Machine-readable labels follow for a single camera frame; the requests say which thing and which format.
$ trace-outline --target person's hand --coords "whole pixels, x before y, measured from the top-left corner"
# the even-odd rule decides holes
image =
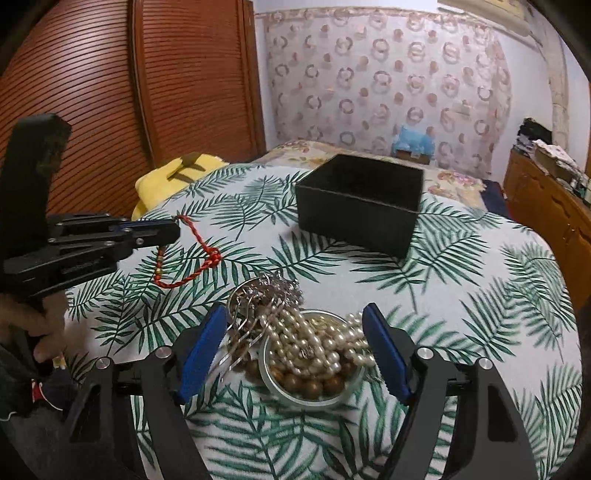
[[[33,307],[18,303],[8,294],[0,294],[0,343],[12,342],[9,326],[25,330],[30,336],[45,335],[35,347],[33,356],[39,363],[60,355],[66,346],[64,337],[64,315],[68,309],[68,299],[63,291],[53,293],[43,299],[45,315]]]

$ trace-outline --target green leaf pattern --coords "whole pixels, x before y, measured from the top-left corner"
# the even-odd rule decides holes
[[[425,193],[407,257],[369,252],[299,230],[294,187],[306,174],[231,165],[150,211],[146,219],[191,216],[223,261],[163,290],[152,280],[156,249],[142,249],[117,273],[71,289],[67,328],[79,335],[71,337],[67,361],[74,376],[81,380],[103,355],[133,361],[172,344],[235,286],[280,270],[300,281],[308,308],[344,315],[375,302],[418,345],[456,362],[490,357],[513,392],[540,479],[549,478],[572,449],[582,381],[574,314],[548,245],[515,222]],[[166,250],[163,280],[185,277],[204,258],[182,226]],[[265,388],[233,372],[182,408],[214,478],[370,479],[379,475],[406,412],[377,372],[372,379],[334,410],[303,413],[281,407]],[[158,478],[142,405],[132,398],[144,464]],[[449,398],[429,478],[442,475],[456,406]]]

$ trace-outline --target yellow towel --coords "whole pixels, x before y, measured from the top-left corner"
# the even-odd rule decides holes
[[[135,182],[139,202],[132,220],[137,220],[190,183],[225,165],[227,163],[219,157],[193,152],[152,170]]]

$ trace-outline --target black box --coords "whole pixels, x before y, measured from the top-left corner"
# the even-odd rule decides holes
[[[401,259],[422,192],[419,168],[337,155],[295,186],[298,223],[302,230]]]

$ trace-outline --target wooden wardrobe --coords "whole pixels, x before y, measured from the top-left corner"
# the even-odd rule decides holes
[[[0,79],[0,157],[16,121],[73,129],[48,210],[131,215],[135,181],[200,151],[264,152],[248,0],[60,0]]]

